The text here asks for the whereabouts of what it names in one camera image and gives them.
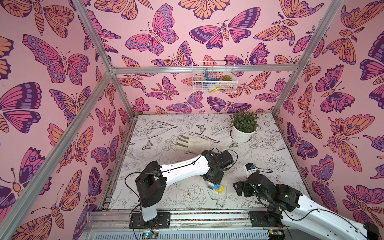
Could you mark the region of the blue lego brick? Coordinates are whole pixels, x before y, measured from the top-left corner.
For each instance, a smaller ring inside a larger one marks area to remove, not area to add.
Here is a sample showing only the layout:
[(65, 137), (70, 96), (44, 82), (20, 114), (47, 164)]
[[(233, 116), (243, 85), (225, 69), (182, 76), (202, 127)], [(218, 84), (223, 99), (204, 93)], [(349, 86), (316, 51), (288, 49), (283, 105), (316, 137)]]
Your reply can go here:
[(208, 182), (208, 189), (219, 193), (221, 191), (221, 185), (216, 185), (216, 184), (213, 184), (211, 182)]

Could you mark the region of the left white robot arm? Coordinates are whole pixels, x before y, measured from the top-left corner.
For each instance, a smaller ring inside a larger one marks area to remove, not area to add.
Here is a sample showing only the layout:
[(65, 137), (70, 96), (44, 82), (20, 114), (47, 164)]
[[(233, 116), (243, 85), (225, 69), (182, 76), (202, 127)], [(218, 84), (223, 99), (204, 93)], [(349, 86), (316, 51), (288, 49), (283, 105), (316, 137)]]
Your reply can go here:
[(143, 221), (148, 223), (158, 218), (157, 203), (171, 185), (195, 176), (219, 185), (224, 173), (230, 170), (236, 161), (228, 150), (218, 153), (204, 150), (190, 160), (175, 164), (161, 165), (157, 161), (150, 162), (135, 179)]

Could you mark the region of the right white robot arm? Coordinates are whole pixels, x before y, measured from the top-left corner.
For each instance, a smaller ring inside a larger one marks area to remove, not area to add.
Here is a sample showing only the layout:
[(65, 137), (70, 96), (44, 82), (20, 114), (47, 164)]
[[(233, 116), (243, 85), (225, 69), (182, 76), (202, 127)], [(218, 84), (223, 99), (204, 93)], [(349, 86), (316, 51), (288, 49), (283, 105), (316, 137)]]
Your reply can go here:
[(378, 227), (359, 223), (317, 204), (288, 185), (275, 185), (260, 171), (243, 182), (233, 184), (239, 197), (256, 197), (266, 207), (250, 211), (253, 226), (287, 227), (300, 230), (320, 240), (377, 240)]

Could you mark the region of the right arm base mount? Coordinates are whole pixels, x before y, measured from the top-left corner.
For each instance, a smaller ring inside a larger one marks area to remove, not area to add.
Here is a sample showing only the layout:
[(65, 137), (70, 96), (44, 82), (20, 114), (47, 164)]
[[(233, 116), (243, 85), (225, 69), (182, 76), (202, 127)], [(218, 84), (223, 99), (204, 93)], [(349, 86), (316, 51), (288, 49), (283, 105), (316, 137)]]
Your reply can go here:
[(251, 221), (252, 227), (282, 227), (288, 226), (288, 222), (283, 221), (282, 215), (270, 211), (250, 211), (248, 218)]

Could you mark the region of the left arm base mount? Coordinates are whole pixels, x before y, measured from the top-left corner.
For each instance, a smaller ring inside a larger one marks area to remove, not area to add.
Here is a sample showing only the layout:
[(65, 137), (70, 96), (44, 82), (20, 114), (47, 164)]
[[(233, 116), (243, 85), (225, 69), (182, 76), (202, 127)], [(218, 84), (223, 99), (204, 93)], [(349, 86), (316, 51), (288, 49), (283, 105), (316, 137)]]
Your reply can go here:
[(144, 221), (142, 213), (133, 213), (131, 215), (129, 229), (168, 229), (170, 227), (170, 222), (170, 212), (158, 213), (156, 218), (148, 222)]

